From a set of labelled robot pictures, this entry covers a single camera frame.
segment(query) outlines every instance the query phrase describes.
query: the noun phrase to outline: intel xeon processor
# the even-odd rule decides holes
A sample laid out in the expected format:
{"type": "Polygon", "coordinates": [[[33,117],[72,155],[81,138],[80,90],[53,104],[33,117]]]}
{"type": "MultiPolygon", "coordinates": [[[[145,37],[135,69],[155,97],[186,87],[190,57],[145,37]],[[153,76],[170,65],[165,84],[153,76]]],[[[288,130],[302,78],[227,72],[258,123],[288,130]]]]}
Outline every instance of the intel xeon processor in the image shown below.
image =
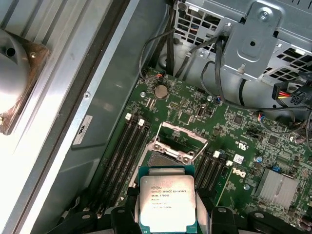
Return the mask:
{"type": "Polygon", "coordinates": [[[140,223],[151,233],[187,232],[194,225],[195,186],[191,175],[146,175],[140,179],[140,223]]]}

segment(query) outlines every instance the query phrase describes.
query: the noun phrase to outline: integrated circuit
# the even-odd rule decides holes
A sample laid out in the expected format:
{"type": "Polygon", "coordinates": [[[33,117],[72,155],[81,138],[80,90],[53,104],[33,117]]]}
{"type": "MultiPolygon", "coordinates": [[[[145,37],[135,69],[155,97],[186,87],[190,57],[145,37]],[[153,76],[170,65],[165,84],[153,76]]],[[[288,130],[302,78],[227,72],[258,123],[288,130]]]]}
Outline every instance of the integrated circuit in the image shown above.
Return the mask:
{"type": "Polygon", "coordinates": [[[242,122],[243,122],[243,119],[244,117],[243,116],[239,116],[239,115],[236,115],[233,119],[233,123],[236,123],[238,125],[241,125],[242,122]]]}
{"type": "Polygon", "coordinates": [[[270,136],[270,137],[269,137],[269,140],[268,140],[268,143],[271,144],[271,145],[276,145],[277,140],[278,140],[277,137],[275,137],[275,136],[270,136]]]}

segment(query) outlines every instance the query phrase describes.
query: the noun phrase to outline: ram slot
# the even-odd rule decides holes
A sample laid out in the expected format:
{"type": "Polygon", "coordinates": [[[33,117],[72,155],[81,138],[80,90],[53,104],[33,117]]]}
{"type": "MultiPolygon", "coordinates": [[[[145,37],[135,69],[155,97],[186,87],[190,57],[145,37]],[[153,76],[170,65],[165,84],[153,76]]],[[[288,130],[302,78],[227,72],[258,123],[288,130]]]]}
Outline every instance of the ram slot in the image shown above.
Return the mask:
{"type": "Polygon", "coordinates": [[[198,181],[198,176],[199,174],[202,172],[202,170],[204,169],[204,162],[206,160],[206,156],[201,157],[200,161],[199,161],[199,165],[196,168],[195,171],[195,181],[198,181]]]}
{"type": "Polygon", "coordinates": [[[205,162],[204,165],[202,167],[203,170],[201,170],[200,172],[198,172],[198,179],[196,180],[196,188],[202,188],[203,185],[203,181],[205,179],[205,175],[207,173],[207,171],[209,170],[209,167],[211,165],[212,159],[209,157],[205,157],[205,162]]]}
{"type": "Polygon", "coordinates": [[[119,195],[121,193],[121,190],[123,189],[125,182],[127,180],[128,177],[132,176],[131,175],[131,171],[133,171],[133,167],[136,166],[135,162],[137,162],[138,158],[139,158],[139,152],[140,149],[143,146],[144,141],[146,140],[146,136],[148,133],[148,130],[150,128],[150,124],[146,123],[144,125],[143,130],[140,133],[140,136],[138,137],[134,148],[132,149],[132,152],[129,154],[129,158],[128,163],[126,165],[126,168],[124,171],[124,173],[119,175],[119,178],[117,180],[119,186],[117,186],[114,190],[114,195],[112,196],[112,198],[110,199],[109,203],[108,203],[108,207],[114,206],[119,198],[119,195]]]}
{"type": "Polygon", "coordinates": [[[135,142],[136,142],[140,132],[141,132],[140,126],[137,125],[135,130],[133,131],[129,141],[125,142],[124,150],[122,152],[120,152],[119,160],[117,161],[117,164],[115,165],[115,167],[113,169],[113,173],[111,173],[111,176],[110,176],[108,183],[107,183],[107,186],[106,186],[106,190],[105,190],[104,194],[101,196],[101,205],[100,205],[99,211],[102,212],[103,210],[106,209],[107,202],[111,198],[112,191],[114,190],[114,188],[116,186],[117,179],[118,179],[119,175],[123,172],[124,167],[127,163],[126,157],[129,154],[129,152],[131,152],[132,149],[134,148],[135,142]]]}
{"type": "Polygon", "coordinates": [[[215,170],[217,169],[217,166],[219,164],[219,162],[217,162],[216,160],[211,160],[211,164],[206,172],[206,175],[205,175],[205,179],[204,179],[204,182],[202,184],[202,188],[207,188],[207,186],[209,185],[210,183],[210,180],[213,178],[214,174],[215,174],[215,170]]]}
{"type": "Polygon", "coordinates": [[[133,116],[133,118],[125,125],[124,131],[122,132],[120,138],[118,139],[117,145],[110,157],[108,163],[106,164],[105,172],[102,176],[102,182],[96,192],[95,201],[91,205],[91,210],[95,210],[101,203],[102,194],[105,192],[107,182],[111,179],[112,174],[114,172],[115,166],[118,164],[120,160],[120,155],[125,149],[126,142],[129,141],[131,133],[133,132],[135,125],[137,123],[137,116],[133,116]]]}
{"type": "Polygon", "coordinates": [[[214,176],[210,180],[209,185],[208,185],[208,190],[210,192],[214,189],[215,184],[217,183],[217,181],[218,181],[218,179],[219,179],[219,177],[220,177],[220,175],[222,173],[223,168],[224,168],[224,165],[219,163],[219,165],[218,165],[218,167],[217,167],[217,169],[216,169],[216,171],[214,173],[214,176]]]}

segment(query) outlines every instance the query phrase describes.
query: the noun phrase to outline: heatsink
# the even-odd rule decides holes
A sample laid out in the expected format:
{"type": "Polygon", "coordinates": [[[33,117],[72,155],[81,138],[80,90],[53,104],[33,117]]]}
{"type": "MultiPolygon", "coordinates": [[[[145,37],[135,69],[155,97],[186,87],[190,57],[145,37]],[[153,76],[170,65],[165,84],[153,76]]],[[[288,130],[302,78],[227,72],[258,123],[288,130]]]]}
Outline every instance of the heatsink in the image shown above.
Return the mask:
{"type": "Polygon", "coordinates": [[[298,180],[265,169],[255,193],[260,199],[288,209],[298,186],[298,180]]]}

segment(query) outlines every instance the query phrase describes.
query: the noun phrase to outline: small white sticker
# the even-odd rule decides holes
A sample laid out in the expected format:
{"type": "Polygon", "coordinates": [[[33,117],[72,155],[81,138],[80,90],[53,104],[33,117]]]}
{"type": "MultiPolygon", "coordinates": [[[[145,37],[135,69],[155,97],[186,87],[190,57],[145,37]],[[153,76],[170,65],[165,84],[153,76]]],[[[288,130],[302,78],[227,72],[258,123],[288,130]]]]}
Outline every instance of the small white sticker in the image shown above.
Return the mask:
{"type": "Polygon", "coordinates": [[[243,163],[243,160],[244,160],[244,157],[243,157],[243,156],[236,154],[236,155],[234,156],[233,162],[242,164],[242,163],[243,163]]]}
{"type": "Polygon", "coordinates": [[[91,120],[92,120],[93,116],[86,116],[84,118],[84,121],[82,122],[82,125],[77,133],[77,136],[74,140],[74,143],[73,145],[80,145],[83,138],[84,138],[84,135],[86,134],[88,128],[89,128],[89,125],[91,123],[91,120]]]}

